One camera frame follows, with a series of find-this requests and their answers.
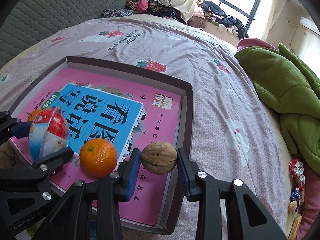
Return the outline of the orange tangerine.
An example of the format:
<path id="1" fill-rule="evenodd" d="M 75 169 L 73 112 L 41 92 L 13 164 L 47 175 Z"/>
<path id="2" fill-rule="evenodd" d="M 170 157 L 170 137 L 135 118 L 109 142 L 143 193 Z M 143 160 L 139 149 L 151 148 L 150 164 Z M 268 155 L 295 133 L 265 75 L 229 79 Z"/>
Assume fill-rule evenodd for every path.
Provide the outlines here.
<path id="1" fill-rule="evenodd" d="M 34 121 L 35 118 L 42 112 L 41 109 L 36 109 L 34 111 L 32 111 L 31 113 L 27 113 L 28 118 L 27 121 Z"/>
<path id="2" fill-rule="evenodd" d="M 107 140 L 95 138 L 80 149 L 81 167 L 91 176 L 103 178 L 113 172 L 117 165 L 117 150 Z"/>

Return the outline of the brown walnut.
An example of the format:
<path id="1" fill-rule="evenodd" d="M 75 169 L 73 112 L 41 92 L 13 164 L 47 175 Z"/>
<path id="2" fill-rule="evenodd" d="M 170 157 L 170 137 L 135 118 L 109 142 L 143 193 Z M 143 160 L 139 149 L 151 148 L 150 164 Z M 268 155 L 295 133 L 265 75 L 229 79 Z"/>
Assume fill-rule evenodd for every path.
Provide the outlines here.
<path id="1" fill-rule="evenodd" d="M 156 175 L 169 174 L 176 166 L 176 159 L 176 149 L 164 141 L 151 142 L 140 154 L 143 167 Z"/>

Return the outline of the pink strawberry bed sheet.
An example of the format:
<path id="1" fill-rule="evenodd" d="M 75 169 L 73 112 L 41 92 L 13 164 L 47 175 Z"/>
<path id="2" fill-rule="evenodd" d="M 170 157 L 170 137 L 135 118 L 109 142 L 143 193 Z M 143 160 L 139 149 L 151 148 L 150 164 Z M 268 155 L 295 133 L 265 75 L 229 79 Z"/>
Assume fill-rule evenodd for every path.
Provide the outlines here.
<path id="1" fill-rule="evenodd" d="M 289 195 L 276 119 L 259 100 L 235 49 L 217 37 L 156 16 L 86 21 L 27 49 L 1 68 L 1 109 L 7 110 L 40 74 L 65 56 L 130 65 L 155 61 L 194 93 L 191 159 L 221 180 L 242 179 L 281 229 Z"/>

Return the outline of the blue snack packet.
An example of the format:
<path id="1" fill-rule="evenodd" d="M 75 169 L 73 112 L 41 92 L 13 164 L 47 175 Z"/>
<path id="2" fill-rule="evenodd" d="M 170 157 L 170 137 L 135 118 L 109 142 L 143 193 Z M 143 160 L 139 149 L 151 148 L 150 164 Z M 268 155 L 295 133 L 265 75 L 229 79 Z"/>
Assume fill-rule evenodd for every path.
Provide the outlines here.
<path id="1" fill-rule="evenodd" d="M 290 202 L 296 201 L 297 204 L 300 204 L 301 198 L 300 189 L 298 187 L 294 188 L 290 195 Z"/>

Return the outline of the dark cardboard box tray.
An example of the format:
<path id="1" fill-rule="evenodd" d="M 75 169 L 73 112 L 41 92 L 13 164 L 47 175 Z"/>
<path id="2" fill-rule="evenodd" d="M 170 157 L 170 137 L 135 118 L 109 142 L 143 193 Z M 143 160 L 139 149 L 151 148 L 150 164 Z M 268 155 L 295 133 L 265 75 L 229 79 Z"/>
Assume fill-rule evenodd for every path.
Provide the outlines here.
<path id="1" fill-rule="evenodd" d="M 69 126 L 74 155 L 54 187 L 65 192 L 75 180 L 93 177 L 80 162 L 89 141 L 108 141 L 117 161 L 142 153 L 136 187 L 119 204 L 122 226 L 142 232 L 173 233 L 183 192 L 177 181 L 177 150 L 189 155 L 193 127 L 191 84 L 168 76 L 163 67 L 146 67 L 65 57 L 14 97 L 10 113 L 21 120 L 35 110 L 58 107 Z"/>

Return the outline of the red silver snack wrapper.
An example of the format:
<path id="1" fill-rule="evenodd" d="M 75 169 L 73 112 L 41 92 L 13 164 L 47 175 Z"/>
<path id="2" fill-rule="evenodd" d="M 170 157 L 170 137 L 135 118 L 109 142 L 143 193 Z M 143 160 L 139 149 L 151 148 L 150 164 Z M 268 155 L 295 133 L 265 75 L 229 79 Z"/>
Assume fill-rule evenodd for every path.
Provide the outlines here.
<path id="1" fill-rule="evenodd" d="M 298 187 L 303 190 L 306 184 L 304 176 L 304 165 L 299 158 L 293 159 L 289 163 L 289 171 Z"/>

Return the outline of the yellow snack packet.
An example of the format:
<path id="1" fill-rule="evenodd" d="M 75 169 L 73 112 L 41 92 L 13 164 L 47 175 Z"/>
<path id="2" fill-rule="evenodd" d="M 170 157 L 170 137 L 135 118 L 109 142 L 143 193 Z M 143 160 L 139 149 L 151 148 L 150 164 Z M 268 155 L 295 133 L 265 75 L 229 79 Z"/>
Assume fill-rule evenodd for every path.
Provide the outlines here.
<path id="1" fill-rule="evenodd" d="M 301 221 L 302 221 L 302 216 L 297 215 L 297 217 L 292 222 L 291 231 L 287 238 L 288 240 L 296 240 Z"/>

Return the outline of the grey quilted headboard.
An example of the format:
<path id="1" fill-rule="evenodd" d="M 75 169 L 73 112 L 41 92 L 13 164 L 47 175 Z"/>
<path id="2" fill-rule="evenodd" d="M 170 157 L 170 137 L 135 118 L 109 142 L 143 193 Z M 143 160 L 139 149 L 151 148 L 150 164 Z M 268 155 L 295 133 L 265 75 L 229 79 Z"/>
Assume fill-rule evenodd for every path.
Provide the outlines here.
<path id="1" fill-rule="evenodd" d="M 56 32 L 123 9 L 127 0 L 19 0 L 1 26 L 1 66 Z"/>

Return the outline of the green fleece blanket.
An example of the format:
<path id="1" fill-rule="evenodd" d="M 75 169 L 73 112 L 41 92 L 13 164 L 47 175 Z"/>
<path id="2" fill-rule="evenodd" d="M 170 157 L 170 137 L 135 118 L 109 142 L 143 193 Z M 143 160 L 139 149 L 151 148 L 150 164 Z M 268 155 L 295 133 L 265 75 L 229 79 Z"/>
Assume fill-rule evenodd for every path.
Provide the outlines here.
<path id="1" fill-rule="evenodd" d="M 280 115 L 280 131 L 292 155 L 319 173 L 319 77 L 294 53 L 247 47 L 235 54 L 259 99 Z"/>

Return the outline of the pink pillow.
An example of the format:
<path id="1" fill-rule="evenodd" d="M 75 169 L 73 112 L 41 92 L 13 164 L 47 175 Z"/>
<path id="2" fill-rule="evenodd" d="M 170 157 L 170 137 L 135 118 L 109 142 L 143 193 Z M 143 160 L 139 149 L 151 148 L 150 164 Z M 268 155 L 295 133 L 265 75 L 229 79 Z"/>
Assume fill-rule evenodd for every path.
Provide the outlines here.
<path id="1" fill-rule="evenodd" d="M 254 37 L 244 37 L 240 39 L 238 44 L 236 45 L 237 51 L 240 51 L 247 47 L 263 47 L 263 48 L 271 48 L 276 50 L 276 47 L 272 46 L 267 41 L 260 40 Z"/>

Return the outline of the clothes pile on windowsill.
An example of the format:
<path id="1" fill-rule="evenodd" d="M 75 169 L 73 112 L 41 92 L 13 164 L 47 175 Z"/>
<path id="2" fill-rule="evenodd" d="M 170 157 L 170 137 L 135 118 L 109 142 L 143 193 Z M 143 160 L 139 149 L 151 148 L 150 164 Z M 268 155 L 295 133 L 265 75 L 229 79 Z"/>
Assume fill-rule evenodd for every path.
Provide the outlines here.
<path id="1" fill-rule="evenodd" d="M 239 39 L 249 37 L 245 26 L 238 19 L 227 15 L 217 4 L 208 0 L 197 0 L 197 7 L 194 10 L 194 16 L 206 19 L 208 22 L 215 23 L 221 31 L 227 31 Z"/>

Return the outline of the clothes pile by headboard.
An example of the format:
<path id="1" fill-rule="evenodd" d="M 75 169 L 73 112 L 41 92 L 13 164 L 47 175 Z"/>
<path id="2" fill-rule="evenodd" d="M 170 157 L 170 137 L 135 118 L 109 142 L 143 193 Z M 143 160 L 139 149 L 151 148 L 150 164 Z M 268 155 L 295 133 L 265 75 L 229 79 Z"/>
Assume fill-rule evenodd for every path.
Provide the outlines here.
<path id="1" fill-rule="evenodd" d="M 127 0 L 124 9 L 104 10 L 100 18 L 118 18 L 134 14 L 169 18 L 187 25 L 182 13 L 171 6 L 170 0 Z"/>

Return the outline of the white air conditioner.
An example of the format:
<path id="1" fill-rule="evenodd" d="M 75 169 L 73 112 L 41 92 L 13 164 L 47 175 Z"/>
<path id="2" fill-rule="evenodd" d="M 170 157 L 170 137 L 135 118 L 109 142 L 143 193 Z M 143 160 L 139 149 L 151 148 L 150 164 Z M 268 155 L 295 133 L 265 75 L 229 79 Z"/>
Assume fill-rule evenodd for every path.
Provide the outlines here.
<path id="1" fill-rule="evenodd" d="M 309 29 L 310 31 L 313 31 L 317 35 L 320 35 L 319 29 L 317 28 L 316 24 L 312 20 L 302 16 L 300 18 L 300 25 L 303 26 L 304 28 Z"/>

